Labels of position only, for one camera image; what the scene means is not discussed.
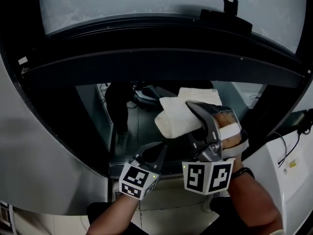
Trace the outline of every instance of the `white towel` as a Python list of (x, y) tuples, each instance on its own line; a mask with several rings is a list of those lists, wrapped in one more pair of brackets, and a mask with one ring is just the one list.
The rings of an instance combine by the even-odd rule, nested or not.
[(164, 137), (174, 139), (201, 128), (200, 120), (186, 105), (188, 100), (222, 105), (215, 89), (181, 88), (177, 97), (161, 98), (164, 111), (156, 117), (155, 123)]

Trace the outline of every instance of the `forearm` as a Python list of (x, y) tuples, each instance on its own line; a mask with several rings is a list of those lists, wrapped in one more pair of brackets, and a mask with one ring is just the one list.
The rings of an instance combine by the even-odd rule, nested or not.
[(129, 226), (139, 200), (122, 194), (89, 227), (87, 235), (117, 235)]
[[(241, 162), (235, 162), (234, 170), (242, 167)], [(249, 226), (277, 226), (282, 229), (279, 210), (273, 203), (269, 193), (248, 173), (232, 179), (228, 192), (239, 217)]]

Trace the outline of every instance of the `bracelet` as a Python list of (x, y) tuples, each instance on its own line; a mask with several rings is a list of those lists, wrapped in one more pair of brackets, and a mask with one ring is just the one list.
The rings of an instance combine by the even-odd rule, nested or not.
[(248, 167), (243, 167), (243, 168), (239, 169), (238, 171), (234, 172), (233, 174), (231, 174), (230, 179), (237, 178), (241, 174), (243, 174), (244, 172), (249, 173), (251, 175), (251, 177), (254, 178), (253, 172)]

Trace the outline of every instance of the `floor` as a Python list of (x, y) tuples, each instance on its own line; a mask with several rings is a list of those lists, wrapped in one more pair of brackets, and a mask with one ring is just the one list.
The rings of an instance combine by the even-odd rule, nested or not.
[[(218, 215), (201, 210), (205, 196), (186, 191), (182, 179), (160, 181), (138, 206), (132, 222), (151, 235), (196, 235)], [(84, 235), (87, 216), (38, 214), (15, 209), (16, 227), (21, 235)]]

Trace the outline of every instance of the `sticker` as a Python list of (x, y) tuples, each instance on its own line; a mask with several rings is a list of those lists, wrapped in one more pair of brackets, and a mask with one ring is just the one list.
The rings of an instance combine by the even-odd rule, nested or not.
[(216, 164), (213, 166), (209, 192), (227, 187), (231, 164)]
[(187, 188), (203, 191), (204, 168), (205, 166), (201, 164), (190, 164), (188, 166)]
[(135, 198), (140, 198), (141, 195), (141, 190), (128, 186), (124, 183), (122, 183), (122, 192)]
[(133, 185), (143, 187), (148, 178), (149, 173), (136, 167), (130, 167), (124, 177), (124, 181)]
[(153, 181), (153, 183), (146, 189), (146, 192), (145, 192), (144, 197), (145, 197), (146, 195), (148, 195), (148, 193), (149, 193), (150, 191), (152, 191), (152, 190), (154, 189), (154, 187), (156, 187), (156, 185), (157, 185), (157, 181), (155, 180), (155, 181)]

